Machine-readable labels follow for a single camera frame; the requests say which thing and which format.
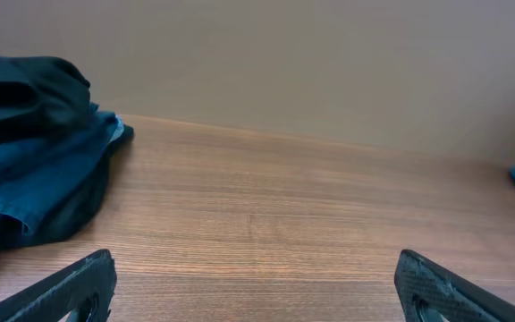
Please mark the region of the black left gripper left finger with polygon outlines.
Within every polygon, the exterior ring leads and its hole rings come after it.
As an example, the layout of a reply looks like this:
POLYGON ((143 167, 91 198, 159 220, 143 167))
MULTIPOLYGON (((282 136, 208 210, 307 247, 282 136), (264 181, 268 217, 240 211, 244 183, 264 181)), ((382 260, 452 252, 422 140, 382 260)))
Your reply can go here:
POLYGON ((106 322, 117 282, 109 250, 97 250, 0 301, 0 322, 106 322))

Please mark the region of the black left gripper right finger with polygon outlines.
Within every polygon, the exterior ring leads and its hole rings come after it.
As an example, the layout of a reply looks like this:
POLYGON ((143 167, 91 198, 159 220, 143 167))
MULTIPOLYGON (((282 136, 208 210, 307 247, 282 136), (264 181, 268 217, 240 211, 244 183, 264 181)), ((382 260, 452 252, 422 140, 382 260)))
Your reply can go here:
POLYGON ((515 306, 434 261, 402 250, 394 284, 407 322, 515 322, 515 306))

